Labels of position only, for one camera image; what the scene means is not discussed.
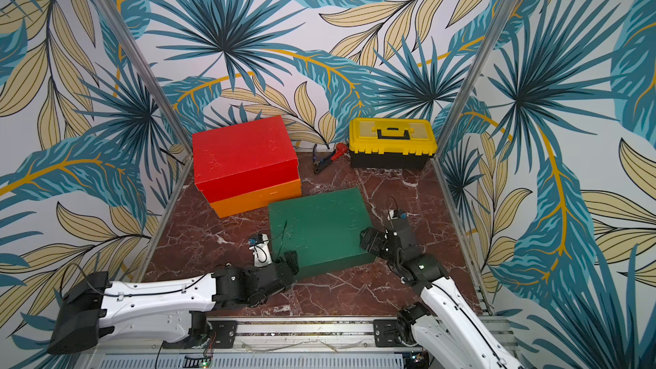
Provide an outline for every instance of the leaf wallpaper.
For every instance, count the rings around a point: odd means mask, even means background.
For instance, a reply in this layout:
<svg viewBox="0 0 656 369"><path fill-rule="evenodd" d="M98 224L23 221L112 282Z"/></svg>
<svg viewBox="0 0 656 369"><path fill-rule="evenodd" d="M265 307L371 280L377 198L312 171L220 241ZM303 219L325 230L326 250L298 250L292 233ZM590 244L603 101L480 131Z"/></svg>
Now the leaf wallpaper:
<svg viewBox="0 0 656 369"><path fill-rule="evenodd" d="M116 0L133 35L146 0ZM61 291L86 273L134 279L185 154L89 0L1 0L0 351L45 352Z"/></svg>
<svg viewBox="0 0 656 369"><path fill-rule="evenodd" d="M443 147L527 368L656 367L655 26L656 0L520 0Z"/></svg>
<svg viewBox="0 0 656 369"><path fill-rule="evenodd" d="M281 115L330 149L358 116L439 133L500 0L112 1L189 133ZM651 367L654 3L519 0L443 147L486 290L546 368ZM45 352L67 266L134 278L186 155L89 0L0 6L0 350L67 368Z"/></svg>

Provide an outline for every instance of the green box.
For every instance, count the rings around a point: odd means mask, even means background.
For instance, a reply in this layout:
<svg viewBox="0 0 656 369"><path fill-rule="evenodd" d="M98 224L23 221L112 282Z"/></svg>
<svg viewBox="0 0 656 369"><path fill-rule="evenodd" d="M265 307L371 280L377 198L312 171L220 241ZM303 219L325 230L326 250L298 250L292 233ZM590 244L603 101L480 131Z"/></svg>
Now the green box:
<svg viewBox="0 0 656 369"><path fill-rule="evenodd" d="M360 249L360 231L371 227L371 220L357 188L271 203L269 222L273 259L296 251L299 280L376 258Z"/></svg>

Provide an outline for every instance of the marble floor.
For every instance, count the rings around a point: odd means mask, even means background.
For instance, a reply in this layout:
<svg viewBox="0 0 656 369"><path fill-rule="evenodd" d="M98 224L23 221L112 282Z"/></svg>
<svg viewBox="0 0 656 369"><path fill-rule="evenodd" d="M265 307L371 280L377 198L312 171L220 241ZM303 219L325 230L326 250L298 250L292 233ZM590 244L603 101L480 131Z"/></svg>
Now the marble floor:
<svg viewBox="0 0 656 369"><path fill-rule="evenodd" d="M410 215L411 225L425 251L449 270L465 299L480 311L463 254L432 166L421 172L354 169L342 157L318 175L312 154L299 153L303 195L358 187L374 228L383 229L389 197ZM246 242L258 231L268 232L268 210L260 208L220 219L193 184L193 171L152 257L145 282L183 278L211 272L217 265L252 265ZM396 315L419 298L376 260L294 284L257 308L218 315Z"/></svg>

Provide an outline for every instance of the metal bracket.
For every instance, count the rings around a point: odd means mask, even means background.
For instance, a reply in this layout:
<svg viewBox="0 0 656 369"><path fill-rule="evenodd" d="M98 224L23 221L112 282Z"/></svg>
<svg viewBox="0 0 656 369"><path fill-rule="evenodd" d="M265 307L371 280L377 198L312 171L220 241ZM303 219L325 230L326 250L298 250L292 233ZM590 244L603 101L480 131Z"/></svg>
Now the metal bracket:
<svg viewBox="0 0 656 369"><path fill-rule="evenodd" d="M398 342L399 332L396 329L396 319L375 319L373 334L376 347L404 347Z"/></svg>
<svg viewBox="0 0 656 369"><path fill-rule="evenodd" d="M232 349L235 343L235 334L237 333L236 320L213 320L212 330L217 332L212 348L214 349Z"/></svg>

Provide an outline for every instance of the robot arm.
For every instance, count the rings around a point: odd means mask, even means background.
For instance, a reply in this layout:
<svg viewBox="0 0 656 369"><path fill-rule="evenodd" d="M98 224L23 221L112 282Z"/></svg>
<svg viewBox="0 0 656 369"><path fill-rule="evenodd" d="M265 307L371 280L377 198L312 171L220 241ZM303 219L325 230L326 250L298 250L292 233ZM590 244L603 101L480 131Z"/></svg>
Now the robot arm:
<svg viewBox="0 0 656 369"><path fill-rule="evenodd" d="M399 312L399 341L421 345L445 368L521 369L520 362L469 308L444 266L430 254L422 253L406 213L400 209L390 211L389 222L392 227L385 233L373 228L362 231L360 246L387 261L389 268L430 308L415 303Z"/></svg>
<svg viewBox="0 0 656 369"><path fill-rule="evenodd" d="M257 238L252 244L262 250L266 236ZM115 339L155 338L170 347L196 347L210 331L204 312L258 306L290 287L297 273L292 252L285 260L226 266L176 281L110 282L106 271L92 273L61 299L48 353L77 353Z"/></svg>

